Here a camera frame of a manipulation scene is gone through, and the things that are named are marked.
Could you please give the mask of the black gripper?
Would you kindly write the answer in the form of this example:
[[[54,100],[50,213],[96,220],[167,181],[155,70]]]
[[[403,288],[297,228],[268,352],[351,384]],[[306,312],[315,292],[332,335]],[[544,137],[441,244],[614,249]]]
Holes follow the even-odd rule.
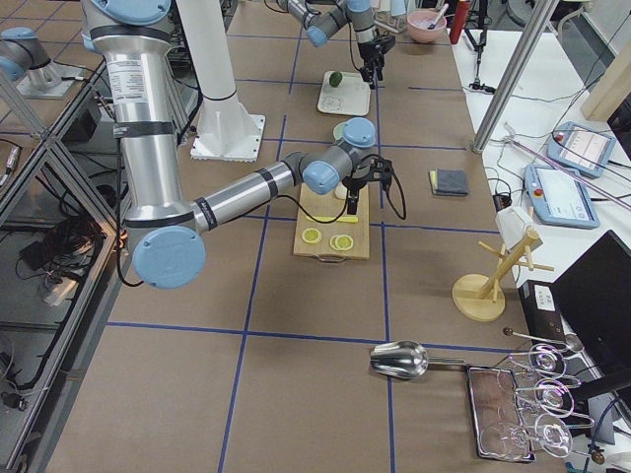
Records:
[[[358,43],[360,57],[363,60],[360,73],[370,89],[375,87],[375,73],[379,82],[384,79],[385,56],[394,46],[395,37],[391,34],[378,34],[369,41]]]
[[[351,175],[343,179],[347,189],[347,214],[356,215],[359,192],[369,182],[379,182],[385,193],[389,193],[393,179],[393,164],[382,156],[367,156],[361,160]]]

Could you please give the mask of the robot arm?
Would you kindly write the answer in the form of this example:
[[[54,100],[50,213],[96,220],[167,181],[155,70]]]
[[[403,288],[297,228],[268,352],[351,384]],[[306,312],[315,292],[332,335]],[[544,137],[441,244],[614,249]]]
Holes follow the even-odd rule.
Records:
[[[240,103],[221,7],[216,1],[86,1],[84,41],[105,59],[132,205],[124,225],[136,274],[149,286],[173,289],[202,270],[204,232],[305,184],[324,195],[347,190],[354,211],[360,189],[390,182],[391,164],[374,153],[376,129],[349,120],[324,152],[296,152],[217,192],[187,201],[178,176],[177,133],[169,103],[168,52],[181,25],[202,96],[194,142],[198,158],[252,161],[264,117]]]
[[[291,15],[300,24],[313,46],[325,45],[344,27],[354,36],[357,52],[362,60],[358,65],[354,46],[349,44],[351,63],[371,90],[383,77],[385,56],[395,46],[395,36],[382,32],[375,21],[370,1],[264,1],[269,10]]]

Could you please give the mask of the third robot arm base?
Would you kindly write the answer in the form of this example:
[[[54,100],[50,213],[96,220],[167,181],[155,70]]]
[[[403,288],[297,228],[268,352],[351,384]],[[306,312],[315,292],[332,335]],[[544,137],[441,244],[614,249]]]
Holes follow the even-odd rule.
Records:
[[[27,27],[1,32],[1,71],[29,99],[59,100],[71,86],[63,80],[64,66],[51,59],[36,33]]]

